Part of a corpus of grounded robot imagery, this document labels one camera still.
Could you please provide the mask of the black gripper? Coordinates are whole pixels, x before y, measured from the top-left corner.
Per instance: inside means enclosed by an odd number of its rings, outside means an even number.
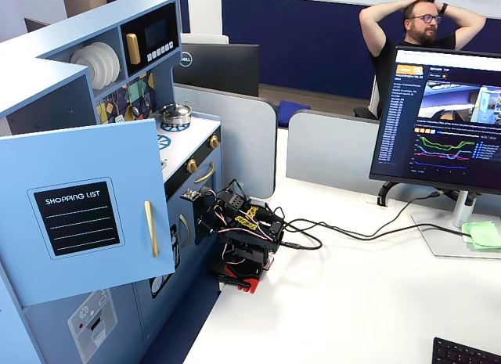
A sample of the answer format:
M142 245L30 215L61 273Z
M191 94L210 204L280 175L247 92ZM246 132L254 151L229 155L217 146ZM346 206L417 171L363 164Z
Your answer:
M223 216L234 216L250 205L248 200L231 190L224 190L215 201L212 199L197 199L194 202L195 244L198 246L206 236L211 235L218 227L216 213Z

